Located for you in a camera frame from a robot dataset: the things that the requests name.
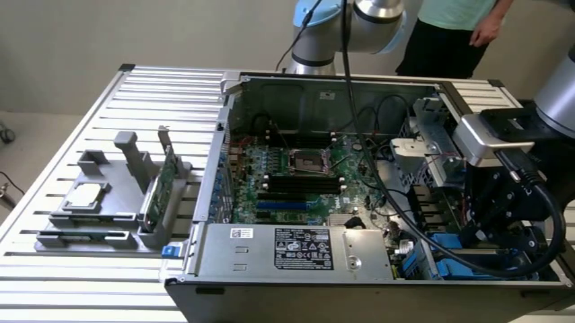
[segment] cpu socket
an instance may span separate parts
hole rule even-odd
[[[289,151],[289,169],[292,173],[300,175],[328,174],[328,153],[324,150],[300,150]]]

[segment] aluminum extrusion table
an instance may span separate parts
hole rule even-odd
[[[123,159],[113,138],[117,131],[136,131],[140,150],[161,160],[156,134],[160,125],[169,126],[175,151],[193,165],[172,241],[188,237],[221,107],[223,71],[123,67],[0,227],[0,322],[185,321],[159,281],[159,255],[111,253],[94,258],[88,254],[77,257],[34,251],[36,232],[44,229],[48,214],[78,175],[76,160],[82,150],[98,149],[109,159]],[[496,84],[452,82],[475,112],[520,107]],[[573,223],[575,215],[569,214],[567,220]],[[568,228],[568,240],[575,244],[575,227]],[[168,269],[179,266],[181,260],[168,261]]]

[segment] black connector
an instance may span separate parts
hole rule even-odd
[[[355,227],[361,227],[361,229],[365,229],[365,224],[361,221],[361,218],[352,217],[347,222],[343,224],[345,229],[353,229]]]
[[[509,176],[515,182],[527,188],[543,184],[539,170],[523,150],[519,148],[501,149],[495,151],[495,156],[509,171]]]

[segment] human hand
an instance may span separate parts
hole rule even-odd
[[[493,41],[499,36],[499,28],[501,27],[501,19],[488,15],[477,26],[471,35],[469,46],[481,47]]]

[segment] white wall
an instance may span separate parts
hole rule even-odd
[[[0,110],[82,114],[121,63],[272,69],[295,2],[0,0]],[[515,2],[475,76],[528,97],[575,41],[575,19],[552,3]],[[405,0],[411,24],[419,4]],[[352,72],[393,74],[405,41],[388,55],[352,55]]]

